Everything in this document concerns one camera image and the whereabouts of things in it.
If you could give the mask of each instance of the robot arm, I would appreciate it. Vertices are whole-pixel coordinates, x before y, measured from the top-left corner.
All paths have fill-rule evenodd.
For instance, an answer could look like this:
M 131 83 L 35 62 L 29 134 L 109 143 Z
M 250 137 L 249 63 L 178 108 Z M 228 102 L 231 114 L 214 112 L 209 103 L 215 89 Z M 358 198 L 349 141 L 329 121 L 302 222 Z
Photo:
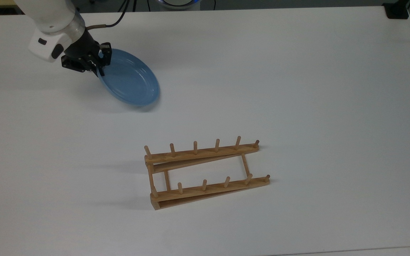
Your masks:
M 97 71 L 110 64 L 110 43 L 99 44 L 89 34 L 85 21 L 70 0 L 15 0 L 36 23 L 28 49 L 39 58 L 54 62 L 60 54 L 62 66 L 75 71 Z

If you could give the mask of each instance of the wooden peg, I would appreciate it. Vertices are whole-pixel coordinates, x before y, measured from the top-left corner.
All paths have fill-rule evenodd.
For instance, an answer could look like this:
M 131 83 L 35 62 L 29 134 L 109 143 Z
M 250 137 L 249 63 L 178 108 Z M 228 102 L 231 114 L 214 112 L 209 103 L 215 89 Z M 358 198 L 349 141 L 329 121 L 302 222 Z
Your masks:
M 154 172 L 153 164 L 148 164 L 148 178 L 149 178 L 149 184 L 151 187 L 154 187 L 153 172 Z
M 172 157 L 175 157 L 175 148 L 173 143 L 170 143 L 170 151 L 172 152 Z
M 197 141 L 194 141 L 194 155 L 197 155 Z
M 156 191 L 156 188 L 154 186 L 151 187 L 151 193 L 153 193 L 154 198 L 158 198 L 158 192 Z
M 238 136 L 238 137 L 236 138 L 235 150 L 238 150 L 238 147 L 240 146 L 240 140 L 241 140 L 241 136 Z
M 178 192 L 179 194 L 183 194 L 183 187 L 181 186 L 181 182 L 178 183 Z
M 165 178 L 165 187 L 167 188 L 167 191 L 169 191 L 169 190 L 171 190 L 170 189 L 169 171 L 164 171 L 164 178 Z
M 204 180 L 204 182 L 202 183 L 202 191 L 205 191 L 206 189 L 206 180 Z
M 219 139 L 216 139 L 216 145 L 215 145 L 215 152 L 218 152 L 219 150 Z
M 249 176 L 249 167 L 248 167 L 248 162 L 246 161 L 245 154 L 241 154 L 241 159 L 243 159 L 243 166 L 245 168 L 246 177 L 247 177 L 247 176 Z
M 249 181 L 252 179 L 252 174 L 248 175 L 248 178 L 245 180 L 245 185 L 248 185 Z
M 226 182 L 224 182 L 224 188 L 227 188 L 227 186 L 229 185 L 229 181 L 231 181 L 231 177 L 227 177 L 226 178 Z
M 145 146 L 144 148 L 145 148 L 145 152 L 147 153 L 148 159 L 150 159 L 150 160 L 153 159 L 153 157 L 151 156 L 151 153 L 149 151 L 148 146 Z

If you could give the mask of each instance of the white tabletop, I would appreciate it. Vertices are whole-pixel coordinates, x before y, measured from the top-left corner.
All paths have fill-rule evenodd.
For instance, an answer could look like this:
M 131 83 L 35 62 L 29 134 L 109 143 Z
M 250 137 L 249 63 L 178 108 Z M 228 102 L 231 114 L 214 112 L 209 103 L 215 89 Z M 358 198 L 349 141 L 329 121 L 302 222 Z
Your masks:
M 91 33 L 153 70 L 161 98 L 143 108 L 92 73 L 38 60 L 33 31 L 27 17 L 0 16 L 0 256 L 410 246 L 410 19 L 383 7 L 129 13 Z M 153 210 L 144 145 L 238 135 L 260 140 L 249 169 L 270 185 Z M 171 182 L 243 174 L 226 159 Z

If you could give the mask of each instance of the light blue plate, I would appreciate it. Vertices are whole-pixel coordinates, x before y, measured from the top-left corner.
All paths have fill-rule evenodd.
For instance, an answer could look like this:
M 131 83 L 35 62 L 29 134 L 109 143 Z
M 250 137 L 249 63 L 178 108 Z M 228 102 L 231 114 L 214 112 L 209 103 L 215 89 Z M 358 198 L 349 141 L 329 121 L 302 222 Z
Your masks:
M 112 61 L 102 69 L 104 76 L 98 71 L 102 84 L 124 103 L 146 106 L 159 96 L 158 80 L 151 69 L 128 52 L 112 49 Z

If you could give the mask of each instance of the gray floor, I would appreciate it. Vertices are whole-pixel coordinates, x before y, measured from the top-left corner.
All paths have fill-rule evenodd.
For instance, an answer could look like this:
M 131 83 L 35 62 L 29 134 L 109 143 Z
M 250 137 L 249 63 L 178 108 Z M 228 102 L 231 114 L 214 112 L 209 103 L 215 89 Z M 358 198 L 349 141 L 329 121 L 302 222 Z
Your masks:
M 130 0 L 132 11 L 133 0 Z M 136 11 L 148 11 L 148 1 L 151 11 L 159 11 L 156 0 L 138 0 Z M 384 2 L 396 0 L 216 0 L 216 10 L 241 9 L 271 9 L 271 8 L 306 8 L 306 7 L 338 7 L 338 6 L 381 6 Z M 89 0 L 73 0 L 82 13 L 87 12 L 116 12 L 122 0 L 96 0 L 93 4 Z M 212 10 L 214 0 L 202 0 L 201 10 Z

